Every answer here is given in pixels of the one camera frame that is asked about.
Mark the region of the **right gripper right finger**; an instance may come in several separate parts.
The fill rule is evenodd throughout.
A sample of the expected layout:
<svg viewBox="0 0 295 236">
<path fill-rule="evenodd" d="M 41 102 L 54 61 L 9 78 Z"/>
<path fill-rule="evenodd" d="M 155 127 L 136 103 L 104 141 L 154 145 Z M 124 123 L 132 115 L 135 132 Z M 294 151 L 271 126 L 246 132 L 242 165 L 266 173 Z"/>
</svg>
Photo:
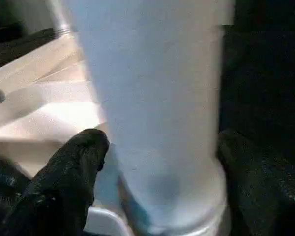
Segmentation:
<svg viewBox="0 0 295 236">
<path fill-rule="evenodd" d="M 295 236 L 295 167 L 232 130 L 218 136 L 230 203 L 252 236 Z"/>
</svg>

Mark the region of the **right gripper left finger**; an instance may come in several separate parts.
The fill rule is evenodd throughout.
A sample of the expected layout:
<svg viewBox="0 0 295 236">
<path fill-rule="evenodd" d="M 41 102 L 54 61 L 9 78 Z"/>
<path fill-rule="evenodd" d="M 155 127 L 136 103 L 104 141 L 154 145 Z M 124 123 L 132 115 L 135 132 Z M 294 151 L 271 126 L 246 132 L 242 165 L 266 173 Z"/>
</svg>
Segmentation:
<svg viewBox="0 0 295 236">
<path fill-rule="evenodd" d="M 80 236 L 109 145 L 103 131 L 86 129 L 34 177 L 0 156 L 0 236 Z"/>
</svg>

